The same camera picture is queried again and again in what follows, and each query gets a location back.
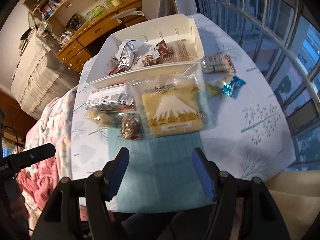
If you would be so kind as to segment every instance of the mount fuji bread package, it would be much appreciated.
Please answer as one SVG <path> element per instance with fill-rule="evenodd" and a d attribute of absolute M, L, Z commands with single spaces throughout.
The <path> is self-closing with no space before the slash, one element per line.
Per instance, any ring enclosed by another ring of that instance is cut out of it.
<path fill-rule="evenodd" d="M 146 138 L 202 130 L 211 124 L 202 71 L 129 81 Z"/>

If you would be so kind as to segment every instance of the desk drawer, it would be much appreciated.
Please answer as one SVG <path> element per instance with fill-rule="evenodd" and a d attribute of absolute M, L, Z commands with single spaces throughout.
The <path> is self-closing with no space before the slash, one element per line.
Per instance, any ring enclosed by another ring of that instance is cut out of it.
<path fill-rule="evenodd" d="M 91 58 L 91 55 L 85 50 L 81 50 L 77 55 L 75 55 L 72 60 L 68 62 L 68 67 L 76 70 L 80 67 L 83 63 L 88 61 Z"/>
<path fill-rule="evenodd" d="M 62 62 L 67 63 L 71 60 L 79 51 L 81 51 L 83 47 L 77 41 L 73 41 L 70 45 L 68 45 L 63 52 L 58 56 Z"/>
<path fill-rule="evenodd" d="M 113 28 L 120 25 L 120 23 L 116 20 L 111 18 L 116 15 L 117 13 L 112 13 L 102 20 L 95 23 L 91 26 L 88 30 L 82 33 L 77 40 L 82 44 L 82 46 L 87 46 L 91 42 L 93 42 L 96 38 L 100 37 L 101 35 L 105 34 L 106 32 L 112 30 Z"/>
<path fill-rule="evenodd" d="M 121 8 L 121 9 L 119 9 L 118 12 L 119 12 L 119 13 L 120 13 L 120 12 L 124 12 L 124 11 L 126 11 L 126 10 L 131 9 L 131 8 L 138 8 L 138 10 L 139 10 L 139 8 L 141 9 L 141 7 L 142 7 L 142 0 L 137 1 L 137 2 L 134 2 L 134 3 L 132 3 L 132 4 L 129 4 L 129 5 Z M 126 23 L 126 22 L 128 22 L 128 21 L 131 21 L 132 19 L 137 18 L 137 17 L 139 17 L 139 15 L 131 15 L 131 16 L 127 16 L 127 17 L 122 18 L 122 20 Z"/>
<path fill-rule="evenodd" d="M 144 16 L 138 16 L 137 18 L 135 18 L 135 19 L 133 19 L 133 20 L 131 20 L 129 22 L 126 22 L 125 26 L 130 27 L 132 25 L 145 22 L 146 20 L 147 19 Z"/>
<path fill-rule="evenodd" d="M 83 66 L 84 66 L 84 63 L 75 70 L 75 72 L 76 72 L 78 75 L 81 75 L 82 70 L 83 70 Z"/>

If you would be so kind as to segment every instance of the snack package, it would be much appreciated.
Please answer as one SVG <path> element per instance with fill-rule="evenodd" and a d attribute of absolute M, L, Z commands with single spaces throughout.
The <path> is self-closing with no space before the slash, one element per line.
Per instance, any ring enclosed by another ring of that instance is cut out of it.
<path fill-rule="evenodd" d="M 212 126 L 200 65 L 183 75 L 161 74 L 128 81 L 147 138 L 199 131 Z"/>
<path fill-rule="evenodd" d="M 210 83 L 204 82 L 204 84 L 205 84 L 205 89 L 207 91 L 208 98 L 212 98 L 213 96 L 215 96 L 216 94 L 218 94 L 220 92 L 219 88 L 214 87 Z"/>
<path fill-rule="evenodd" d="M 134 52 L 138 50 L 144 42 L 135 40 L 126 40 L 121 43 L 115 58 L 119 61 L 119 65 L 111 70 L 108 75 L 113 75 L 127 71 L 131 68 L 134 60 Z"/>
<path fill-rule="evenodd" d="M 162 63 L 162 57 L 171 53 L 164 40 L 156 45 L 145 44 L 135 52 L 133 65 L 135 68 L 158 65 Z"/>
<path fill-rule="evenodd" d="M 215 84 L 228 97 L 233 97 L 234 90 L 238 89 L 242 85 L 245 85 L 246 83 L 237 76 L 229 74 L 224 79 L 216 82 Z"/>
<path fill-rule="evenodd" d="M 141 124 L 137 114 L 123 114 L 121 120 L 121 137 L 127 140 L 137 140 L 142 137 Z"/>
<path fill-rule="evenodd" d="M 159 57 L 157 57 L 157 54 L 152 53 L 152 48 L 154 48 L 154 46 L 141 46 L 138 51 L 135 52 L 133 68 L 138 69 L 162 63 L 174 63 L 197 59 L 195 46 L 186 39 L 169 43 L 165 43 L 163 40 L 159 42 L 156 47 Z"/>
<path fill-rule="evenodd" d="M 85 108 L 107 112 L 129 112 L 133 111 L 133 96 L 125 84 L 94 90 L 89 95 Z"/>
<path fill-rule="evenodd" d="M 197 59 L 195 46 L 186 39 L 167 43 L 170 53 L 162 57 L 162 63 L 174 63 L 179 61 L 190 61 Z"/>
<path fill-rule="evenodd" d="M 203 65 L 205 73 L 235 71 L 228 54 L 215 54 L 211 56 L 205 56 Z"/>
<path fill-rule="evenodd" d="M 84 117 L 101 127 L 116 128 L 119 126 L 119 122 L 116 118 L 112 117 L 110 114 L 96 109 L 89 109 L 85 113 Z"/>

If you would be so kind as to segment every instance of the blue gripper pad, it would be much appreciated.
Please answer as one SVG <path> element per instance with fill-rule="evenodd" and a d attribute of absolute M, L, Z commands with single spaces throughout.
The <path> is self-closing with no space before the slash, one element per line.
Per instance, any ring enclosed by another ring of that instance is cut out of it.
<path fill-rule="evenodd" d="M 192 152 L 192 163 L 200 180 L 204 194 L 210 198 L 211 201 L 214 201 L 216 197 L 214 193 L 214 181 L 210 178 L 209 173 L 205 169 L 196 150 L 193 150 Z"/>
<path fill-rule="evenodd" d="M 123 176 L 125 171 L 127 170 L 129 164 L 129 150 L 125 149 L 124 154 L 113 173 L 112 178 L 110 179 L 110 186 L 109 186 L 109 199 L 112 199 L 115 195 L 117 195 L 118 190 L 120 188 Z"/>

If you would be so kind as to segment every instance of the floral blanket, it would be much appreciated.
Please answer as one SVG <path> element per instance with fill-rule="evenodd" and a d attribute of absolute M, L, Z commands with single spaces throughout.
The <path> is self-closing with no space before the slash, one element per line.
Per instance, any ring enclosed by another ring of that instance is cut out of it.
<path fill-rule="evenodd" d="M 23 195 L 29 211 L 29 227 L 34 228 L 43 202 L 47 201 L 55 185 L 62 177 L 71 176 L 71 123 L 77 87 L 68 91 L 62 98 L 52 100 L 42 112 L 41 118 L 28 132 L 26 148 L 29 150 L 46 143 L 52 143 L 56 148 L 56 169 L 47 168 L 43 172 L 40 163 L 36 163 L 21 171 L 18 182 L 24 189 Z"/>

